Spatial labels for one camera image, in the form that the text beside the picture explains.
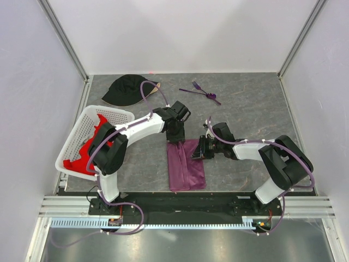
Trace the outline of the purple cloth napkin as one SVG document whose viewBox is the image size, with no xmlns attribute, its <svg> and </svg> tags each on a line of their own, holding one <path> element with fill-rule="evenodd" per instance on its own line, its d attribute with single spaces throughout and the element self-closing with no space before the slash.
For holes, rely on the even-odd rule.
<svg viewBox="0 0 349 262">
<path fill-rule="evenodd" d="M 191 159 L 197 146 L 198 139 L 167 144 L 170 191 L 180 192 L 206 188 L 203 160 Z"/>
</svg>

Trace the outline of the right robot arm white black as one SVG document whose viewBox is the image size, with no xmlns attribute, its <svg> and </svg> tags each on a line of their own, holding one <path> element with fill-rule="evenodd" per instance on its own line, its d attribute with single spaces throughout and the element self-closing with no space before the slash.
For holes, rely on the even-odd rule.
<svg viewBox="0 0 349 262">
<path fill-rule="evenodd" d="M 207 132 L 200 136 L 191 159 L 212 159 L 222 153 L 231 160 L 255 160 L 265 165 L 269 179 L 255 190 L 255 198 L 249 202 L 254 214 L 264 214 L 272 200 L 298 187 L 306 177 L 310 179 L 309 187 L 314 186 L 314 167 L 289 136 L 271 140 L 236 139 L 225 122 L 214 126 L 207 122 L 205 127 Z"/>
</svg>

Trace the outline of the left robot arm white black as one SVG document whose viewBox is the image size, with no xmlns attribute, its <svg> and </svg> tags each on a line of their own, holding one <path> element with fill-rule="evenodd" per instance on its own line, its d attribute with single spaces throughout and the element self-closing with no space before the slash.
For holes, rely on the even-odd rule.
<svg viewBox="0 0 349 262">
<path fill-rule="evenodd" d="M 103 211 L 113 215 L 119 210 L 117 171 L 123 165 L 128 147 L 158 133 L 165 133 L 167 142 L 184 142 L 184 123 L 190 115 L 189 109 L 176 101 L 172 106 L 151 109 L 147 115 L 125 124 L 102 124 L 88 149 L 86 170 L 97 178 Z"/>
</svg>

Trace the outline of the purple fork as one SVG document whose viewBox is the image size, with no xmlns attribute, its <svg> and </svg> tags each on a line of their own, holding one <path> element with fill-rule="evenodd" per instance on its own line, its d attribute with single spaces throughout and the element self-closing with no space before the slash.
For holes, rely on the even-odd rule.
<svg viewBox="0 0 349 262">
<path fill-rule="evenodd" d="M 193 85 L 197 90 L 203 92 L 203 94 L 204 94 L 206 97 L 209 96 L 209 94 L 208 94 L 206 91 L 204 91 L 204 90 L 197 84 L 196 81 L 193 81 L 193 82 L 192 82 L 192 85 Z"/>
</svg>

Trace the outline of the purple spoon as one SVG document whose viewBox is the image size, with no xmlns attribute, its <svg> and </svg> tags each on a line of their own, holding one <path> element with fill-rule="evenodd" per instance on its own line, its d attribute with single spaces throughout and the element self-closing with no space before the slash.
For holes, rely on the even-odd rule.
<svg viewBox="0 0 349 262">
<path fill-rule="evenodd" d="M 178 90 L 186 93 L 205 96 L 207 99 L 214 101 L 217 105 L 219 106 L 221 105 L 221 103 L 216 99 L 216 94 L 214 93 L 195 92 L 195 91 L 185 90 L 182 88 L 179 88 Z"/>
</svg>

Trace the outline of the black bucket hat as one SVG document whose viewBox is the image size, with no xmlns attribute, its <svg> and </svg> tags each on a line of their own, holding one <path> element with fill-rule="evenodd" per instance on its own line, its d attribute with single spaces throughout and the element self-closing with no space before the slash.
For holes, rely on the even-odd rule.
<svg viewBox="0 0 349 262">
<path fill-rule="evenodd" d="M 145 97 L 157 91 L 159 82 L 150 81 L 141 75 L 127 74 L 119 77 L 109 87 L 102 101 L 113 106 L 131 106 L 143 101 L 141 94 L 141 84 L 143 84 L 143 94 Z"/>
</svg>

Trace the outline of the white plastic basket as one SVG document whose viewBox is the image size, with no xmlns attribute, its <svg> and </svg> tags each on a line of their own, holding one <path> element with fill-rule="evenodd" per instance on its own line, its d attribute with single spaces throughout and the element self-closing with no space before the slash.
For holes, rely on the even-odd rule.
<svg viewBox="0 0 349 262">
<path fill-rule="evenodd" d="M 132 112 L 122 109 L 100 105 L 90 105 L 84 108 L 81 115 L 75 122 L 55 162 L 55 167 L 58 171 L 69 176 L 75 176 L 85 180 L 96 180 L 96 178 L 92 175 L 66 169 L 63 166 L 63 161 L 75 161 L 81 157 L 79 150 L 81 149 L 83 142 L 87 140 L 87 138 L 92 137 L 94 134 L 94 127 L 100 122 L 98 117 L 99 114 L 103 115 L 112 125 L 125 124 L 135 119 Z"/>
</svg>

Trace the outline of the red cloth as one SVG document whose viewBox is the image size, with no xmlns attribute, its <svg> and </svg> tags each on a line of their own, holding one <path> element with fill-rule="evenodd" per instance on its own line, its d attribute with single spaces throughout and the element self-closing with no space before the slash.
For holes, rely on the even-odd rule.
<svg viewBox="0 0 349 262">
<path fill-rule="evenodd" d="M 87 163 L 89 161 L 89 147 L 92 144 L 93 139 L 95 138 L 97 132 L 99 131 L 99 129 L 101 128 L 101 126 L 103 124 L 105 124 L 107 122 L 107 119 L 102 115 L 102 114 L 97 114 L 97 116 L 99 117 L 99 124 L 97 126 L 94 126 L 94 135 L 87 140 L 87 142 L 80 148 L 79 150 L 79 154 L 80 154 L 80 158 L 75 160 L 75 161 L 71 161 L 69 159 L 65 159 L 63 161 L 63 166 L 71 171 L 75 171 L 75 172 L 79 172 L 82 174 L 86 174 L 86 175 L 94 175 L 93 172 L 90 172 L 86 169 L 87 167 Z"/>
</svg>

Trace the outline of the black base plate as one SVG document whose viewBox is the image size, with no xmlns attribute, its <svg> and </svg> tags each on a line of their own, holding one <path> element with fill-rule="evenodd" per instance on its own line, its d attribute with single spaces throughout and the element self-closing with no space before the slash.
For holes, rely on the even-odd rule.
<svg viewBox="0 0 349 262">
<path fill-rule="evenodd" d="M 101 197 L 90 200 L 89 215 L 120 215 L 123 220 L 144 223 L 239 223 L 244 216 L 276 217 L 281 215 L 278 199 L 259 203 L 253 192 L 127 192 L 111 206 Z"/>
</svg>

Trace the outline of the right aluminium frame post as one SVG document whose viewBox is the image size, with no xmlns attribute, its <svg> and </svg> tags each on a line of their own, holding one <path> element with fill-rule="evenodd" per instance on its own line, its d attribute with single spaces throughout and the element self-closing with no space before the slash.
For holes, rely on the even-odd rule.
<svg viewBox="0 0 349 262">
<path fill-rule="evenodd" d="M 318 16 L 320 15 L 322 9 L 326 5 L 327 0 L 317 0 L 315 2 L 314 7 L 312 8 L 308 18 L 306 19 L 302 29 L 300 30 L 299 34 L 297 35 L 297 38 L 295 42 L 293 43 L 290 51 L 288 52 L 280 70 L 277 73 L 277 76 L 279 80 L 282 79 L 282 77 L 285 75 L 286 71 L 288 70 L 291 62 L 295 58 L 296 54 L 298 53 L 299 49 L 301 48 L 302 44 L 304 43 L 306 37 L 310 33 L 313 25 L 315 24 Z"/>
</svg>

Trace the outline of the aluminium frame post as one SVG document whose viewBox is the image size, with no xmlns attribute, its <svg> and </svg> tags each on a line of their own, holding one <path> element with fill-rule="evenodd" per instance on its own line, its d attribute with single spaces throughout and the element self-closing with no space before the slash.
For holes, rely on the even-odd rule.
<svg viewBox="0 0 349 262">
<path fill-rule="evenodd" d="M 315 2 L 314 7 L 312 8 L 308 18 L 306 19 L 302 29 L 300 30 L 299 34 L 297 35 L 297 38 L 295 42 L 293 43 L 290 51 L 288 52 L 280 70 L 277 73 L 277 76 L 279 80 L 282 79 L 282 77 L 285 75 L 286 71 L 288 70 L 291 62 L 295 58 L 296 54 L 298 53 L 299 49 L 301 48 L 302 44 L 304 43 L 306 37 L 310 33 L 313 25 L 315 24 L 318 16 L 320 15 L 322 9 L 326 5 L 327 0 L 317 0 Z"/>
<path fill-rule="evenodd" d="M 86 70 L 84 69 L 80 59 L 78 58 L 77 53 L 75 52 L 67 34 L 65 33 L 63 26 L 61 25 L 53 7 L 50 4 L 50 2 L 48 0 L 38 0 L 38 3 L 41 6 L 42 10 L 44 11 L 46 17 L 48 18 L 52 28 L 56 32 L 59 40 L 61 41 L 63 47 L 66 50 L 68 56 L 72 60 L 80 77 L 84 80 L 84 82 L 87 82 L 89 79 L 89 76 L 88 76 Z"/>
</svg>

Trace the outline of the left aluminium frame post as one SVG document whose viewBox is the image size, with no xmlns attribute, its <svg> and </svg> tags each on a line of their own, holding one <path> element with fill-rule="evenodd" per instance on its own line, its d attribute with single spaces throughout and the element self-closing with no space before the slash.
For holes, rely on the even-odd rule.
<svg viewBox="0 0 349 262">
<path fill-rule="evenodd" d="M 56 32 L 59 40 L 61 41 L 63 47 L 66 50 L 68 56 L 72 60 L 80 77 L 84 80 L 84 82 L 87 82 L 89 79 L 89 76 L 88 76 L 86 70 L 84 69 L 80 59 L 78 58 L 77 53 L 75 52 L 67 34 L 65 33 L 63 26 L 61 25 L 53 7 L 50 4 L 50 2 L 48 0 L 38 0 L 38 3 L 41 6 L 42 10 L 44 11 L 46 17 L 48 18 L 52 28 Z"/>
</svg>

